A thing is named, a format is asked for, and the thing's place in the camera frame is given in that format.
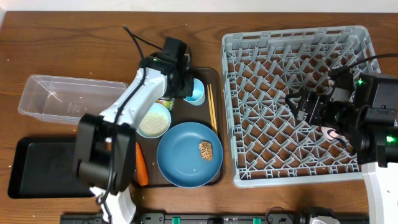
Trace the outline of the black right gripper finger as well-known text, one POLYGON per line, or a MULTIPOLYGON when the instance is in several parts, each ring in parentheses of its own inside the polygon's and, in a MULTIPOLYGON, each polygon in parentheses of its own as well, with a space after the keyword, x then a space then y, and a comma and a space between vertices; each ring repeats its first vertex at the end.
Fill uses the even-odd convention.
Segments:
POLYGON ((290 93, 286 95, 285 99, 301 98, 302 96, 303 96, 303 91, 296 91, 295 93, 290 93))
POLYGON ((286 102, 287 106, 289 107, 289 109, 291 110, 291 113, 293 114, 294 118, 297 118, 299 109, 297 108, 295 103, 292 101, 292 97, 291 96, 286 96, 285 97, 285 102, 286 102))

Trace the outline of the light blue cup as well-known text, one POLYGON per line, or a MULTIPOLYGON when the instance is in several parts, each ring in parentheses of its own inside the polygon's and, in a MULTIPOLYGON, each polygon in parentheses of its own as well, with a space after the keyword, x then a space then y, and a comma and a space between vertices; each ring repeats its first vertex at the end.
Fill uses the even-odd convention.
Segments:
POLYGON ((183 99, 193 106, 200 106, 205 101, 205 87, 204 84, 197 78, 193 79, 192 96, 187 96, 183 99))

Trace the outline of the green snack wrapper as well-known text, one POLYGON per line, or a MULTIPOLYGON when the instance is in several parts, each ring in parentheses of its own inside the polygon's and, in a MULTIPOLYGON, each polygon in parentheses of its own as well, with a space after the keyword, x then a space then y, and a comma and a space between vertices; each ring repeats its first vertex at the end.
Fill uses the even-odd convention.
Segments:
POLYGON ((175 103, 175 98, 161 97, 156 102, 165 106, 169 111, 172 111, 175 103))

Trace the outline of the pink cup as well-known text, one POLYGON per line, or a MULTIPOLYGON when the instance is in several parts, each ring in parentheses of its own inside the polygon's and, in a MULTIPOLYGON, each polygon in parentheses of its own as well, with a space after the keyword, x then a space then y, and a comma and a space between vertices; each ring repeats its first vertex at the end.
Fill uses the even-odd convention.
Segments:
POLYGON ((333 128, 327 128, 327 127, 322 126, 321 131, 322 131, 323 135, 329 140, 333 140, 333 139, 340 137, 340 135, 333 128))

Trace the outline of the grey dishwasher rack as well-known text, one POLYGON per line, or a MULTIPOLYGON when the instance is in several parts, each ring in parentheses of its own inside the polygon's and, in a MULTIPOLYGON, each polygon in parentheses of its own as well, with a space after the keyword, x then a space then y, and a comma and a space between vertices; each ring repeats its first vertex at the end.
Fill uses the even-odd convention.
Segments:
POLYGON ((285 97, 303 89, 329 93, 330 68, 352 65, 355 76, 378 72, 376 61, 362 63, 374 54, 363 26, 224 35, 220 56, 235 186, 362 179, 348 142, 296 120, 285 97))

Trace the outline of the wooden chopstick left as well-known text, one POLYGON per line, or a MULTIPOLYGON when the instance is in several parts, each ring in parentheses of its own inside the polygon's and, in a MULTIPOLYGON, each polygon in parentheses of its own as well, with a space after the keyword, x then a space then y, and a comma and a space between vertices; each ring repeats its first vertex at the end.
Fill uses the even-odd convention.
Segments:
POLYGON ((212 100, 212 96, 211 96, 211 85, 207 84, 207 95, 208 95, 208 104, 209 104, 209 111, 210 111, 210 119, 211 119, 211 128, 213 130, 214 133, 216 132, 216 126, 215 126, 215 122, 214 122, 214 117, 213 117, 213 100, 212 100))

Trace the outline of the wooden chopstick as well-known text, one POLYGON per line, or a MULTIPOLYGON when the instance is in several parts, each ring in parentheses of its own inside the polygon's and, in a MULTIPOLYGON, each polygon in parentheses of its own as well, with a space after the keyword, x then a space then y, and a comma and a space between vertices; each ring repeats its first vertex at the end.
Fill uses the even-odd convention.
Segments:
POLYGON ((213 130, 214 133, 216 132, 216 126, 215 126, 215 122, 214 122, 214 117, 213 117, 213 100, 212 100, 212 96, 211 96, 211 85, 207 84, 207 95, 208 95, 208 104, 209 104, 209 111, 210 111, 210 119, 211 119, 211 128, 213 130))
POLYGON ((215 111, 215 101, 214 101, 214 96, 213 96, 213 90, 212 90, 212 85, 211 85, 211 96, 212 96, 212 100, 213 100, 213 117, 214 117, 214 122, 215 122, 215 126, 216 126, 216 135, 218 135, 218 125, 217 125, 217 120, 216 120, 216 111, 215 111))

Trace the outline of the wooden chopstick right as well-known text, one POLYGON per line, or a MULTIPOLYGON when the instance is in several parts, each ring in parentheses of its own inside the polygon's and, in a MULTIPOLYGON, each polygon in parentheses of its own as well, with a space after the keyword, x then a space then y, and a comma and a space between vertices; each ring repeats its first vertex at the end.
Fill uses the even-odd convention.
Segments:
POLYGON ((213 96, 213 90, 212 90, 212 85, 211 85, 211 96, 212 96, 212 100, 213 100, 213 117, 214 117, 214 122, 215 122, 215 126, 216 126, 216 135, 218 135, 218 125, 217 125, 217 120, 216 120, 216 111, 215 111, 215 101, 214 101, 214 96, 213 96))

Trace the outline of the brown serving tray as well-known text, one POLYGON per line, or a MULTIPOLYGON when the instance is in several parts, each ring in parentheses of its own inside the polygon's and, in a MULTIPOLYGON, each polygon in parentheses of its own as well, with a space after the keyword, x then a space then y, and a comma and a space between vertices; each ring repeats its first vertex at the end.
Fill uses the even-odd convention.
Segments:
MULTIPOLYGON (((220 75, 212 68, 196 68, 195 78, 202 81, 205 85, 211 84, 215 101, 216 120, 218 125, 218 138, 223 143, 223 121, 222 121, 222 102, 223 94, 220 90, 220 75)), ((183 99, 176 99, 171 111, 172 122, 170 128, 186 122, 203 124, 211 129, 211 119, 209 104, 205 101, 200 106, 193 106, 183 99)), ((169 182, 161 173, 157 163, 157 148, 163 135, 159 138, 144 138, 136 135, 137 142, 140 144, 149 175, 147 188, 152 187, 176 187, 169 182)), ((214 185, 223 177, 223 164, 217 175, 206 185, 214 185)))

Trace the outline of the light blue rice bowl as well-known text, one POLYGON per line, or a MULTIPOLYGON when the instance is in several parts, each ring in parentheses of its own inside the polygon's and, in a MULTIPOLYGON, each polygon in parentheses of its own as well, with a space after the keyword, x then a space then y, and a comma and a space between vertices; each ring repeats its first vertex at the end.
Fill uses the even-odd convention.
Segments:
POLYGON ((170 127, 170 111, 160 103, 154 103, 137 128, 137 133, 144 138, 159 138, 170 127))

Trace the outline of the brown shiitake mushroom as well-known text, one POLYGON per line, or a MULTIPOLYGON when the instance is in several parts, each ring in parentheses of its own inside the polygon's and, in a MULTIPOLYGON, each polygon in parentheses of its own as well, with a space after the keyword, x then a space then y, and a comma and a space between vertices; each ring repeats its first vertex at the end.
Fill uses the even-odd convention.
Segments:
POLYGON ((213 159, 213 147, 211 142, 203 140, 199 143, 199 150, 201 158, 207 161, 213 159))

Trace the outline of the large blue plate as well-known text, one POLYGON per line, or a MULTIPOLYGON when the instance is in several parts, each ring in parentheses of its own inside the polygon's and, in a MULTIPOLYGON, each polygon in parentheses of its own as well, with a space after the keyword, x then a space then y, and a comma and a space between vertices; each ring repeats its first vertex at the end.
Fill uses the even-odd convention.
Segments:
POLYGON ((157 148, 157 163, 162 175, 172 184, 195 188, 209 183, 221 169, 223 147, 209 127, 194 122, 180 123, 170 128, 157 148), (202 158, 200 143, 211 144, 213 158, 202 158))

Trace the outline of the clear plastic bin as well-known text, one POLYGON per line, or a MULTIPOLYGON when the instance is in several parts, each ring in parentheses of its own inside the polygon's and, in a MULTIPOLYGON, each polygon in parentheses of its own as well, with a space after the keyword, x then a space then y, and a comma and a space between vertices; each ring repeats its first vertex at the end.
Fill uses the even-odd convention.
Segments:
POLYGON ((31 75, 18 111, 40 121, 77 125, 83 115, 97 116, 109 108, 127 88, 123 82, 31 75))

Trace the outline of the black plastic bin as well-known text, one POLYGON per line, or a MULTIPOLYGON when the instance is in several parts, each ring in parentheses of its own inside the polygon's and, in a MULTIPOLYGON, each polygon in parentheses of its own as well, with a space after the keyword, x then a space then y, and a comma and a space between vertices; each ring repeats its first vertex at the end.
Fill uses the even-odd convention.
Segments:
POLYGON ((72 172, 74 137, 25 137, 18 141, 7 194, 13 199, 90 198, 72 172))

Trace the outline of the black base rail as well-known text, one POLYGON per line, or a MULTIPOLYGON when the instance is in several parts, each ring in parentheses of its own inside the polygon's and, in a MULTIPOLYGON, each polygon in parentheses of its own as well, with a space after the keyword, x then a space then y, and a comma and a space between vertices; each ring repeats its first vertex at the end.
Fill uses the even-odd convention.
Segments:
POLYGON ((132 220, 133 224, 266 224, 266 223, 342 223, 369 224, 364 215, 344 215, 321 207, 309 207, 299 213, 280 207, 270 209, 265 215, 181 215, 143 213, 132 220))

